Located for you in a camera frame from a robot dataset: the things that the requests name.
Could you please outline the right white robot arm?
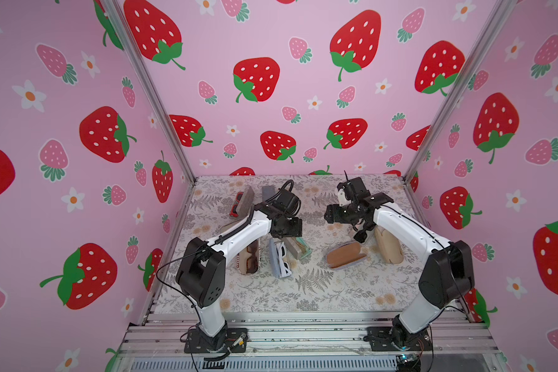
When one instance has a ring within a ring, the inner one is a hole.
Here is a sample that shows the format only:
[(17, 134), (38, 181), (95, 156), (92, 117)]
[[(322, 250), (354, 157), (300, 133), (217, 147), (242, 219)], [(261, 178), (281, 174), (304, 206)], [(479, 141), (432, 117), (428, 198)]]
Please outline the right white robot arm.
[(379, 226), (421, 260), (423, 272), (418, 280), (419, 294), (392, 322), (389, 339), (404, 350), (437, 319), (446, 306), (474, 288), (471, 248), (462, 240), (452, 242), (405, 213), (383, 192), (371, 194), (361, 178), (336, 186), (339, 202), (325, 211), (327, 223), (351, 226), (362, 224), (354, 239), (364, 242), (367, 233)]

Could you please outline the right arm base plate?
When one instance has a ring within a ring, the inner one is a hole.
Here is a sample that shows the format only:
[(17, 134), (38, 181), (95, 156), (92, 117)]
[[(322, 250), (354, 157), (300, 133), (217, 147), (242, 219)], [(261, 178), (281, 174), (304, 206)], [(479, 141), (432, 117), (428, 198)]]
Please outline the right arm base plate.
[(368, 327), (363, 341), (369, 343), (374, 352), (419, 353), (432, 351), (432, 340), (428, 329), (411, 334), (405, 328)]

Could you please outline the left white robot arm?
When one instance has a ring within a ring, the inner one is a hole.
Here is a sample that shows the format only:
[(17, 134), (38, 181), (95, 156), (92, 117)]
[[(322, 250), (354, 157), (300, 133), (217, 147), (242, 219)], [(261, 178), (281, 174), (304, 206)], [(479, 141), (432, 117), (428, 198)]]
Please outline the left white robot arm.
[(248, 215), (224, 234), (190, 240), (175, 277), (176, 291), (189, 300), (198, 314), (197, 330), (215, 338), (226, 329), (219, 298), (226, 281), (226, 267), (251, 243), (269, 235), (276, 239), (300, 237), (302, 220), (297, 217), (300, 199), (292, 192), (293, 180), (286, 181), (270, 198), (250, 207)]

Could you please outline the grey case mint interior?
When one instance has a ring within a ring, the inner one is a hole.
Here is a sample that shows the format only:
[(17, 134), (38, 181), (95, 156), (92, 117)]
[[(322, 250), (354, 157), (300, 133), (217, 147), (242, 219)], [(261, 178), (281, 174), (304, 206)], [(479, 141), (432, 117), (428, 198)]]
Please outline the grey case mint interior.
[(302, 260), (312, 254), (312, 249), (302, 237), (286, 237), (283, 239), (288, 251), (296, 260)]

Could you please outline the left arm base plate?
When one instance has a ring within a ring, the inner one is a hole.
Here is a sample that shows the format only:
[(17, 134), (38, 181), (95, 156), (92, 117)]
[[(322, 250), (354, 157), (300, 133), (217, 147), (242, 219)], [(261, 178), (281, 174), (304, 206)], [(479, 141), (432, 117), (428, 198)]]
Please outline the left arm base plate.
[(187, 354), (218, 354), (205, 361), (221, 361), (232, 353), (245, 353), (248, 342), (247, 328), (223, 327), (216, 336), (207, 336), (199, 327), (188, 331), (184, 344)]

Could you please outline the blue-grey case purple glasses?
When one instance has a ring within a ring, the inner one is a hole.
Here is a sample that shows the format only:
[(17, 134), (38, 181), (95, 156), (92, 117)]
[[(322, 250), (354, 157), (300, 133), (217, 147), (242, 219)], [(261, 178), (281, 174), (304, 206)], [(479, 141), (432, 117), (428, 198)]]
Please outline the blue-grey case purple glasses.
[(262, 187), (262, 201), (265, 202), (277, 193), (277, 188), (270, 185)]

